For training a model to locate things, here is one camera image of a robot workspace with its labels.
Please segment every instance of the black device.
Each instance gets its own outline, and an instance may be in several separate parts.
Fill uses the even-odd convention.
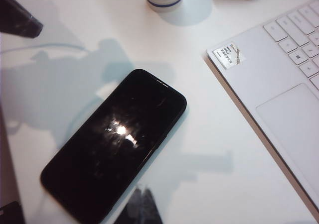
[[[0,32],[37,37],[43,25],[16,0],[0,0]]]
[[[81,223],[99,223],[185,108],[182,94],[132,71],[44,168],[43,186]]]

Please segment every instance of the phone screen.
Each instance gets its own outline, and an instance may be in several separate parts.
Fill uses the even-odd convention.
[[[183,95],[134,70],[45,167],[44,187],[79,221],[100,222],[185,107]]]

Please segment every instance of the black smartphone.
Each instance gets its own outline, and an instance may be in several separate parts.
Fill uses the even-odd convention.
[[[186,108],[185,97],[132,71],[41,173],[43,186],[81,223],[99,223]]]

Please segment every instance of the laptop sticker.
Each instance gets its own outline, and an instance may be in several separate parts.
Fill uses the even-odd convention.
[[[225,69],[240,64],[246,58],[234,43],[227,44],[213,51],[219,62]]]

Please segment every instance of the touchpad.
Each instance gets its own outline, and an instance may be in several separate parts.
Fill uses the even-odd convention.
[[[256,109],[319,195],[318,98],[305,84],[300,84]]]

